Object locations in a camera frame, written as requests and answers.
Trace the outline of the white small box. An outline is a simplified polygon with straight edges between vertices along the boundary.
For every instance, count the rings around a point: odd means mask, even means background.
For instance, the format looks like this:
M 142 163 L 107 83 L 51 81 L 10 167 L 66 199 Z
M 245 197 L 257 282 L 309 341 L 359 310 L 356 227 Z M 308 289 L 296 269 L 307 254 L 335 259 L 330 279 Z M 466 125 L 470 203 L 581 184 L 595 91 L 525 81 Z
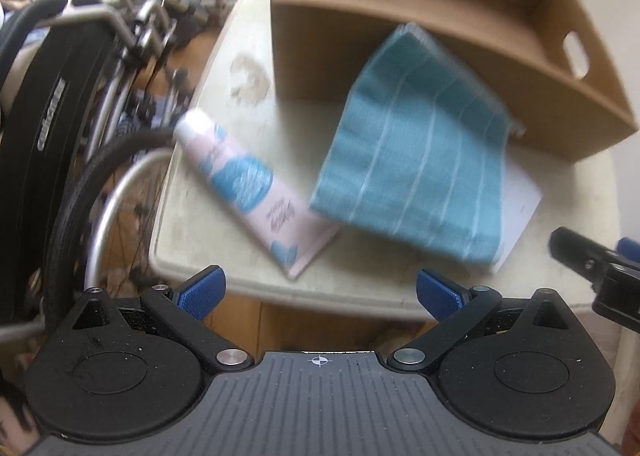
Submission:
M 542 192 L 529 174 L 511 157 L 506 159 L 502 189 L 502 240 L 495 262 L 497 273 L 512 253 L 542 200 Z

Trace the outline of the pink blue cream tube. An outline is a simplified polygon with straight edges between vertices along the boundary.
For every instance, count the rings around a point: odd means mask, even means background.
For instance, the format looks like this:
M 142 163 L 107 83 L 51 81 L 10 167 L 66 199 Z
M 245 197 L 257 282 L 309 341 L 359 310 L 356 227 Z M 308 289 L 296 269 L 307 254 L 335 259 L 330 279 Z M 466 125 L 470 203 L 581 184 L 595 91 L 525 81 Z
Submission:
M 208 190 L 245 223 L 289 279 L 297 279 L 340 229 L 314 213 L 204 110 L 186 111 L 174 137 Z

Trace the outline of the teal striped cloth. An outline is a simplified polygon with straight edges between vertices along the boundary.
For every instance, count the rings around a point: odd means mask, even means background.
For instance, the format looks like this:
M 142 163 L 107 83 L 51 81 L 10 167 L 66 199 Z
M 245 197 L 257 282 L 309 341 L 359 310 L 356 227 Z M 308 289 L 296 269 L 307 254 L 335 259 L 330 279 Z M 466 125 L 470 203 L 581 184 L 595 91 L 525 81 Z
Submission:
M 399 25 L 349 90 L 310 205 L 458 261 L 489 265 L 502 240 L 514 120 L 471 68 Z

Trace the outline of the black wheelchair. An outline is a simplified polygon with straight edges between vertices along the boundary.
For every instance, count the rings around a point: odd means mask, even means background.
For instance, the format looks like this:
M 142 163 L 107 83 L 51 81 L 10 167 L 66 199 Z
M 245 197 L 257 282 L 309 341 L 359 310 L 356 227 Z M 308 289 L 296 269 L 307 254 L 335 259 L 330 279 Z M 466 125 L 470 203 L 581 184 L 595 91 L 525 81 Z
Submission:
M 28 35 L 47 32 L 1 111 L 3 342 L 46 328 L 29 281 L 46 264 L 76 161 L 91 161 L 112 141 L 143 68 L 164 68 L 208 22 L 201 0 L 144 0 L 129 18 L 95 0 L 35 0 L 3 24 L 4 82 Z

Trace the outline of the brown cardboard box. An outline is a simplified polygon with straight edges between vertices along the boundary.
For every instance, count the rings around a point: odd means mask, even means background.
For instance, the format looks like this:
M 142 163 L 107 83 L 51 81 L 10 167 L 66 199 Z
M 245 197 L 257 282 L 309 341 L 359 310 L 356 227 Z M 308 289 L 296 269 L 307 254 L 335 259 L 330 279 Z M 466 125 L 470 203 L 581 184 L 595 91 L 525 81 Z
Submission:
M 524 128 L 523 144 L 580 161 L 638 130 L 614 63 L 578 0 L 270 0 L 282 99 L 342 102 L 402 23 L 477 72 Z

